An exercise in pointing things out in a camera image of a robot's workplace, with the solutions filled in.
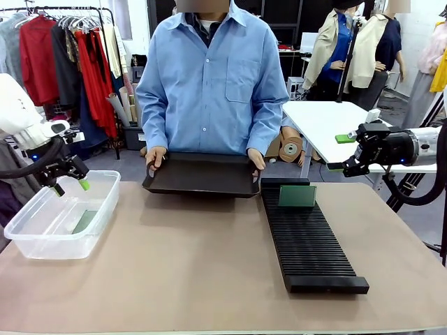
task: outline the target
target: gray pants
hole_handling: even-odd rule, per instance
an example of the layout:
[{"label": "gray pants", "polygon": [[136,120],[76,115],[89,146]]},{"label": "gray pants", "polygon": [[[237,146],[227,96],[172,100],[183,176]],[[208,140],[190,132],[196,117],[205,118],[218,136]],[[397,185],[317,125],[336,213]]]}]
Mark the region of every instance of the gray pants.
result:
[{"label": "gray pants", "polygon": [[433,79],[433,75],[426,75],[419,71],[411,91],[408,110],[402,124],[403,129],[419,128],[424,121],[424,116],[436,97],[436,93],[430,92]]}]

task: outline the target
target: red shirt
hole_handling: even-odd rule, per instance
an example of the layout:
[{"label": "red shirt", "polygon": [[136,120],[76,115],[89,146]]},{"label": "red shirt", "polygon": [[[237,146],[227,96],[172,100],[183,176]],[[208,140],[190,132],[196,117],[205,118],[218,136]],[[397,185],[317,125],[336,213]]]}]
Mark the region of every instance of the red shirt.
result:
[{"label": "red shirt", "polygon": [[56,103],[59,98],[51,43],[55,21],[38,16],[20,28],[20,61],[25,88],[34,105]]}]

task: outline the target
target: gray shirt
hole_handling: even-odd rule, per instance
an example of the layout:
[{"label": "gray shirt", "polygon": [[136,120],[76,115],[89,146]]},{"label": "gray shirt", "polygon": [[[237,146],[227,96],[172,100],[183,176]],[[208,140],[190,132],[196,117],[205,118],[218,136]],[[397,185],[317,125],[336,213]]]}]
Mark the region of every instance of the gray shirt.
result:
[{"label": "gray shirt", "polygon": [[19,32],[15,25],[26,18],[26,15],[15,13],[9,20],[0,22],[0,71],[10,74],[21,87],[24,87],[22,67],[20,65]]}]

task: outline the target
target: navy shirt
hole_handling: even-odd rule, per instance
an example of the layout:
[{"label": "navy shirt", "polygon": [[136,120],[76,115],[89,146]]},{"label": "navy shirt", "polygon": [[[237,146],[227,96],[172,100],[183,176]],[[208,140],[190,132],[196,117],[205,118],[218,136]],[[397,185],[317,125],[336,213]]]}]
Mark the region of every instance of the navy shirt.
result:
[{"label": "navy shirt", "polygon": [[397,53],[402,50],[402,37],[400,36],[400,23],[387,16],[388,23],[376,49],[376,61],[386,66],[387,71],[393,69]]},{"label": "navy shirt", "polygon": [[334,61],[346,61],[348,57],[349,44],[352,41],[351,30],[346,25],[346,16],[342,13],[337,13],[338,15],[338,38],[337,46],[335,47],[334,53],[332,54],[329,62],[321,70],[321,79],[330,79],[334,82],[342,81],[342,70],[333,70],[330,65]]}]

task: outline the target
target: tray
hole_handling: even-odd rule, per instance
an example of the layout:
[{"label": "tray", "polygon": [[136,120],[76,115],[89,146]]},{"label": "tray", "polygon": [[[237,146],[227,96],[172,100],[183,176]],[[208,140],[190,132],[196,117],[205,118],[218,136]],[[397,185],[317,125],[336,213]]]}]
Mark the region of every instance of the tray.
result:
[{"label": "tray", "polygon": [[246,156],[170,152],[165,158],[155,173],[147,166],[142,186],[149,192],[232,198],[259,193],[259,182],[253,178],[256,167]]}]

